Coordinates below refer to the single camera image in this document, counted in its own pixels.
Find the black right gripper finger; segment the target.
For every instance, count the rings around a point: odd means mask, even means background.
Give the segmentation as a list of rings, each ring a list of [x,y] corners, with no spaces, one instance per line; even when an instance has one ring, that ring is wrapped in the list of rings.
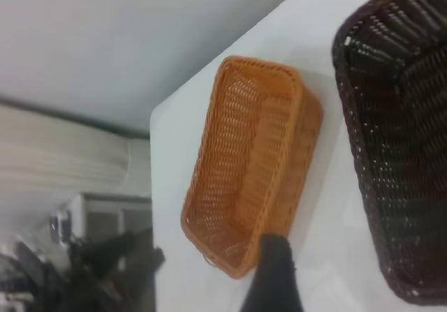
[[[295,264],[287,238],[266,234],[258,266],[241,311],[302,311]]]

